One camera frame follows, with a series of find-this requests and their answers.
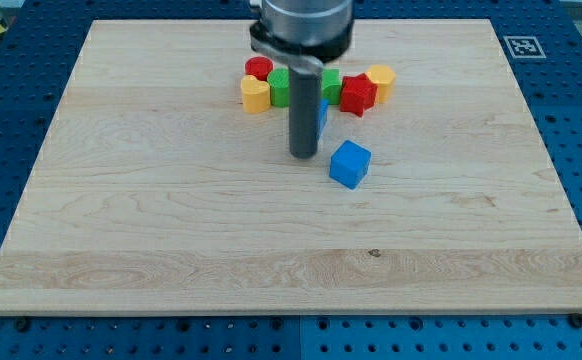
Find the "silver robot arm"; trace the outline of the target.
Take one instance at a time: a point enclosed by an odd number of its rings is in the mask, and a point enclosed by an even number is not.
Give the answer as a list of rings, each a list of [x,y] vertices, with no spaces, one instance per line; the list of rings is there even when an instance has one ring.
[[[289,152],[298,159],[317,153],[322,79],[327,63],[350,47],[352,0],[260,0],[249,3],[257,20],[251,48],[288,68]]]

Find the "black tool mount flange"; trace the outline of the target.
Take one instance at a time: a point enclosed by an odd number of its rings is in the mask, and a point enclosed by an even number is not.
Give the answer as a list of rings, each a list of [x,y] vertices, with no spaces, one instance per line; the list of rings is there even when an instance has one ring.
[[[305,46],[276,37],[261,21],[249,27],[251,48],[303,75],[321,76],[326,63],[341,57],[349,48],[353,23],[338,36],[318,45]]]

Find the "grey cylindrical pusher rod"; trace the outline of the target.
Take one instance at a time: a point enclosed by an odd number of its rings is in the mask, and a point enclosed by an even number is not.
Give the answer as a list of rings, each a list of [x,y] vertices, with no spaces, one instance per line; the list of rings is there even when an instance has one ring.
[[[321,78],[289,68],[289,151],[299,159],[317,153]]]

